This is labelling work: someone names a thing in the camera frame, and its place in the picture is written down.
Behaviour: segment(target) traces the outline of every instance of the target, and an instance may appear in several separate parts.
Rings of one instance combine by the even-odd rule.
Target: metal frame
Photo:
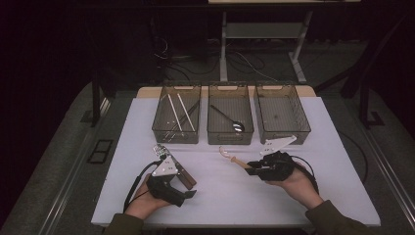
[[[312,11],[305,14],[302,23],[228,23],[226,12],[222,18],[222,38],[220,48],[220,81],[228,80],[226,67],[226,38],[296,38],[297,45],[289,53],[290,61],[300,83],[306,83],[299,62],[299,54],[304,43]]]

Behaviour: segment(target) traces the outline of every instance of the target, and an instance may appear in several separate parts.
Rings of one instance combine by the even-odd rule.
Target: wire
[[[133,199],[131,200],[131,202],[129,202],[129,204],[131,204],[132,202],[134,202],[134,200],[138,199],[139,197],[141,197],[141,196],[145,195],[145,194],[146,194],[146,193],[148,193],[148,192],[149,192],[149,190],[147,190],[146,192],[144,192],[144,193],[142,193],[142,194],[140,194],[140,195],[136,196],[135,198],[133,198]]]
[[[160,52],[160,55],[159,55],[158,53],[154,53],[154,55],[155,55],[156,57],[159,57],[160,59],[167,60],[167,59],[168,59],[168,56],[166,55],[166,52],[167,52],[167,50],[168,50],[168,43],[167,43],[167,41],[166,41],[164,38],[162,38],[162,37],[156,37],[156,38],[157,38],[157,39],[160,39],[161,41],[163,41],[163,42],[164,42],[165,47],[164,47],[164,49]]]
[[[143,176],[143,174],[147,171],[147,169],[149,169],[152,165],[159,165],[161,163],[161,161],[156,161],[156,162],[152,162],[150,164],[148,164],[146,167],[144,167],[144,169],[141,171],[141,173],[135,178],[134,183],[132,184],[130,191],[128,192],[127,198],[124,201],[124,212],[125,210],[127,210],[129,204],[132,202],[130,202],[130,198],[132,197],[132,195],[135,192],[135,189],[137,188],[138,183],[141,180],[141,177]]]
[[[171,77],[169,77],[167,74],[165,74],[165,73],[163,73],[162,74],[163,76],[165,76],[165,78],[167,78],[167,80],[174,80],[174,79],[172,79]]]
[[[220,45],[220,40],[218,38],[208,38],[207,39],[207,44],[217,44]]]
[[[235,59],[233,59],[232,57],[230,57],[230,55],[232,55],[232,53],[236,53],[235,51],[230,51],[231,53],[229,54],[229,56],[227,57],[227,59],[228,59],[228,61],[233,61],[233,62],[235,62],[235,63],[237,63],[238,65],[241,65],[241,66],[243,66],[243,67],[247,67],[247,68],[252,68],[252,67],[250,67],[249,65],[247,65],[247,63],[241,63],[241,62],[238,62],[237,60],[235,60]],[[262,69],[264,69],[265,68],[265,62],[260,58],[260,57],[258,57],[258,56],[255,56],[259,61],[260,61],[260,63],[261,63],[261,66],[260,67],[256,67],[256,66],[254,66],[253,65],[253,63],[251,63],[251,65],[253,65],[254,66],[254,68],[256,69],[256,70],[262,70]],[[234,67],[233,65],[231,65],[235,70],[237,70],[237,71],[240,71],[240,72],[243,72],[243,73],[254,73],[255,71],[252,71],[252,72],[250,72],[250,71],[243,71],[243,70],[238,70],[236,67]]]
[[[295,159],[299,159],[299,160],[301,160],[301,161],[303,161],[304,163],[306,163],[307,165],[308,165],[308,167],[310,168],[310,170],[311,170],[311,174],[312,174],[312,176],[313,177],[315,177],[314,176],[314,170],[312,169],[312,167],[311,167],[311,164],[309,164],[305,159],[303,159],[303,158],[300,158],[300,157],[297,157],[297,156],[291,156],[292,158],[295,158]]]
[[[320,57],[322,57],[324,54],[326,54],[328,51],[329,51],[329,49],[331,48],[331,44],[329,43],[329,46],[327,46],[327,48],[326,49],[324,49],[324,51],[322,51],[320,54],[318,54],[314,59],[312,59],[311,60],[311,62],[309,62],[309,63],[307,63],[304,67],[302,67],[301,68],[301,70],[300,71],[298,71],[297,73],[296,73],[296,75],[298,75],[300,72],[304,72],[309,66],[311,66],[312,64],[314,64],[318,59],[320,59]],[[296,61],[296,63],[295,64],[293,64],[293,65],[289,65],[289,66],[287,66],[285,69],[283,69],[283,70],[281,70],[280,71],[280,74],[281,75],[284,75],[284,76],[287,76],[287,77],[292,77],[292,76],[290,76],[290,75],[287,75],[287,74],[284,74],[284,71],[286,71],[287,70],[287,68],[291,68],[291,67],[294,67],[294,66],[296,66],[296,65],[298,65],[300,63],[300,60],[297,60]]]
[[[182,70],[179,70],[179,69],[177,69],[177,68],[174,68],[174,67],[171,67],[171,66],[165,66],[166,68],[169,68],[169,69],[171,69],[171,70],[174,70],[174,71],[179,71],[180,73],[182,73],[185,77],[186,77],[186,79],[187,80],[189,80],[190,81],[190,77],[186,74],[186,72],[184,72],[184,71],[182,71]]]
[[[260,71],[258,71],[251,63],[250,63],[250,61],[248,61],[248,59],[244,56],[244,55],[242,55],[241,53],[239,53],[239,52],[234,52],[234,53],[236,53],[237,55],[239,55],[242,59],[244,59],[247,63],[248,63],[248,65],[254,70],[254,71],[256,71],[256,73],[258,73],[259,75],[261,75],[261,76],[264,76],[264,77],[267,77],[267,78],[269,78],[269,79],[272,79],[272,80],[274,80],[274,81],[278,81],[277,79],[275,79],[274,77],[271,77],[271,76],[268,76],[268,75],[265,75],[265,74],[263,74],[262,72],[260,72]]]
[[[361,179],[361,181],[362,181],[362,183],[364,184],[365,182],[366,182],[366,179],[367,179],[367,175],[368,175],[368,171],[369,171],[369,163],[368,163],[368,161],[367,161],[367,156],[366,156],[366,154],[364,153],[364,151],[363,151],[363,149],[362,149],[362,147],[360,147],[360,145],[359,144],[357,144],[357,142],[356,141],[354,141],[351,137],[349,137],[348,135],[346,135],[346,134],[344,134],[343,132],[341,132],[341,131],[339,131],[338,129],[336,129],[340,134],[342,134],[342,136],[344,136],[345,138],[347,138],[349,141],[351,141],[351,143],[353,143],[359,150],[360,150],[360,152],[361,152],[361,154],[362,154],[362,156],[363,156],[363,161],[364,161],[364,164],[365,164],[365,167],[364,167],[364,174],[363,174],[363,178]]]
[[[185,70],[185,71],[188,71],[188,72],[189,72],[189,73],[191,73],[191,74],[195,74],[195,75],[203,75],[203,74],[208,74],[208,73],[213,72],[213,71],[214,71],[214,69],[216,68],[216,66],[217,66],[217,64],[218,64],[218,63],[219,63],[219,59],[217,59],[217,60],[214,62],[214,65],[213,65],[213,67],[212,67],[210,70],[207,70],[207,71],[199,71],[199,72],[189,70],[189,69],[185,68],[184,66],[178,65],[177,63],[172,63],[172,64],[173,64],[173,65],[175,65],[175,66],[177,66],[177,67],[180,67],[181,69],[183,69],[183,70]]]

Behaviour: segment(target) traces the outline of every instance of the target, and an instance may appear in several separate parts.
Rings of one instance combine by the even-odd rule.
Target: cable
[[[250,71],[245,71],[245,70],[240,70],[240,69],[238,69],[233,63],[235,62],[236,63],[236,61],[234,60],[234,59],[232,59],[231,57],[227,57],[227,60],[226,60],[226,62],[235,70],[235,71],[238,71],[238,72],[241,72],[241,73],[245,73],[245,74],[253,74],[253,73],[255,73],[255,71],[254,70],[250,70]]]
[[[229,51],[230,53],[228,54],[229,56],[230,55],[232,55],[233,53],[237,53],[236,51]],[[255,54],[253,54],[253,53],[251,53],[251,55],[253,55],[254,57],[256,57],[256,59],[257,60],[259,60],[260,61],[260,63],[261,63],[261,66],[260,67],[256,67],[256,66],[254,66],[253,65],[253,63],[251,63],[251,65],[253,65],[253,67],[256,69],[256,70],[262,70],[262,69],[264,69],[265,68],[265,62],[259,57],[259,56],[257,56],[257,55],[255,55]],[[239,64],[239,65],[241,65],[241,66],[244,66],[244,67],[247,67],[247,68],[252,68],[250,65],[247,65],[247,63],[241,63],[241,62],[238,62],[238,61],[236,61],[236,60],[234,60],[234,59],[232,59],[231,57],[228,57],[228,59],[230,59],[230,60],[233,60],[235,63],[237,63],[237,64]]]
[[[326,54],[329,51],[329,49],[330,49],[331,46],[332,45],[329,43],[329,46],[323,52],[321,52],[320,54],[318,54],[314,59],[311,60],[311,62],[309,62],[304,67],[302,67],[301,70],[296,73],[296,75],[298,75],[300,72],[304,72],[309,66],[311,66],[312,64],[314,64],[321,56],[323,56],[324,54]],[[299,63],[300,63],[300,60],[297,60],[295,64],[290,65],[290,66],[287,66],[285,69],[281,70],[280,71],[280,74],[283,75],[283,76],[292,77],[290,75],[284,74],[284,71],[286,71],[287,68],[291,68],[291,67],[294,67],[294,66],[298,65]]]
[[[132,195],[134,194],[134,192],[135,192],[135,189],[137,188],[137,185],[138,185],[138,183],[140,182],[140,180],[141,180],[141,177],[143,176],[143,174],[147,171],[147,169],[149,169],[152,165],[159,165],[161,163],[161,161],[156,161],[156,162],[152,162],[152,163],[150,163],[150,164],[148,164],[146,167],[144,167],[144,169],[143,169],[143,171],[141,171],[141,173],[135,178],[135,180],[134,180],[134,183],[132,184],[132,186],[131,186],[131,189],[130,189],[130,191],[128,192],[128,195],[127,195],[127,198],[125,199],[125,201],[124,201],[124,212],[125,212],[125,210],[127,210],[127,208],[128,208],[128,206],[129,206],[129,204],[130,204],[130,198],[132,197]]]
[[[164,42],[165,47],[164,47],[164,49],[160,52],[160,54],[161,54],[161,55],[159,55],[158,53],[154,53],[154,55],[155,55],[156,57],[159,57],[160,59],[167,60],[167,59],[168,59],[168,56],[166,55],[166,52],[167,52],[167,50],[168,50],[168,43],[167,43],[167,41],[166,41],[164,38],[162,38],[162,37],[156,37],[156,39],[160,39],[161,41],[163,41],[163,42]]]
[[[171,70],[174,70],[174,71],[179,71],[180,73],[182,73],[185,77],[186,77],[186,79],[187,80],[189,80],[190,81],[190,77],[184,72],[184,71],[182,71],[182,70],[179,70],[179,69],[177,69],[177,68],[174,68],[174,67],[171,67],[171,66],[165,66],[166,68],[169,68],[169,69],[171,69]]]
[[[165,73],[163,73],[162,74],[163,76],[165,76],[165,78],[167,78],[167,80],[174,80],[174,79],[172,79],[171,77],[169,77],[167,74],[165,74]]]
[[[304,163],[306,163],[307,165],[308,165],[308,167],[310,168],[310,170],[311,170],[311,174],[312,174],[312,176],[313,177],[315,177],[314,176],[314,170],[312,169],[312,167],[311,167],[311,164],[309,164],[305,159],[303,159],[303,158],[300,158],[300,157],[297,157],[297,156],[291,156],[292,158],[295,158],[295,159],[299,159],[299,160],[301,160],[301,161],[303,161]]]
[[[219,52],[218,50],[213,50],[213,51],[208,51],[208,57],[211,56],[219,56]],[[187,55],[187,56],[172,56],[170,57],[170,61],[172,63],[182,63],[182,62],[193,62],[193,61],[197,61],[199,60],[200,57],[195,57],[193,55]]]
[[[207,70],[207,71],[199,71],[199,72],[189,70],[189,69],[185,68],[184,66],[180,66],[180,65],[178,65],[177,63],[172,63],[172,64],[173,64],[173,65],[175,65],[175,66],[177,66],[177,67],[180,67],[181,69],[183,69],[183,70],[185,70],[185,71],[188,71],[188,72],[189,72],[189,73],[191,73],[191,74],[195,74],[195,75],[203,75],[203,74],[208,74],[208,73],[213,72],[213,71],[214,71],[214,69],[216,68],[216,66],[217,66],[217,64],[218,64],[218,63],[219,63],[219,59],[217,59],[217,60],[214,62],[214,65],[213,65],[213,67],[212,67],[210,70]]]
[[[296,156],[291,156],[291,157],[301,159],[305,163],[307,163],[308,166],[311,169],[312,174],[310,172],[308,172],[308,170],[299,163],[282,161],[282,164],[292,165],[293,167],[295,167],[296,169],[301,171],[309,179],[310,183],[312,184],[313,188],[315,189],[315,192],[317,192],[317,194],[319,194],[317,180],[315,179],[314,172],[312,171],[311,165],[306,160],[304,160],[302,158],[299,158],[299,157],[296,157]]]
[[[142,194],[140,194],[140,195],[138,195],[138,196],[136,196],[135,198],[133,198],[132,200],[131,200],[131,202],[129,202],[129,204],[131,204],[132,202],[134,202],[136,199],[138,199],[139,197],[141,197],[141,196],[143,196],[143,195],[145,195],[146,193],[148,193],[149,192],[149,190],[147,190],[146,192],[144,192],[144,193],[142,193]]]
[[[369,171],[369,164],[368,164],[368,161],[367,161],[367,156],[365,155],[365,153],[364,153],[364,151],[363,151],[363,149],[362,149],[362,147],[360,147],[360,145],[359,144],[357,144],[357,142],[356,141],[354,141],[352,138],[350,138],[348,135],[346,135],[346,134],[344,134],[343,132],[341,132],[341,131],[339,131],[338,129],[336,129],[340,134],[342,134],[342,136],[344,136],[345,138],[347,138],[349,141],[351,141],[351,143],[353,143],[359,150],[360,150],[360,152],[361,152],[361,154],[362,154],[362,156],[363,156],[363,161],[364,161],[364,164],[365,164],[365,167],[364,167],[364,174],[363,174],[363,178],[361,179],[361,181],[362,181],[362,183],[364,184],[365,182],[366,182],[366,179],[367,179],[367,175],[368,175],[368,171]]]
[[[258,71],[249,61],[248,61],[248,59],[244,56],[244,55],[242,55],[241,53],[239,53],[239,52],[234,52],[234,53],[236,53],[237,55],[239,55],[240,57],[242,57],[247,63],[248,63],[248,65],[254,70],[254,71],[256,71],[256,73],[258,73],[259,75],[261,75],[261,76],[264,76],[264,77],[267,77],[267,78],[269,78],[269,79],[272,79],[272,80],[274,80],[274,81],[278,81],[277,79],[275,79],[274,77],[271,77],[271,76],[268,76],[268,75],[265,75],[265,74],[263,74],[262,72],[260,72],[260,71]]]

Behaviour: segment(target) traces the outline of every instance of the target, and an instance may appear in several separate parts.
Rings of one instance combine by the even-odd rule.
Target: sleeve
[[[363,223],[342,215],[330,201],[305,213],[319,235],[374,235]]]
[[[105,229],[104,235],[138,235],[141,234],[141,228],[144,221],[140,218],[116,213],[110,225]]]

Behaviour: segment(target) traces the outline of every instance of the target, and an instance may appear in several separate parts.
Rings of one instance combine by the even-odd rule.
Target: spoon
[[[245,131],[245,127],[242,123],[233,120],[232,118],[230,118],[229,116],[227,116],[226,114],[224,114],[222,111],[220,111],[217,107],[215,107],[214,105],[210,105],[211,108],[213,108],[214,110],[216,110],[218,113],[222,114],[224,117],[226,117],[228,120],[232,121],[232,128],[236,131],[236,132],[244,132]]]

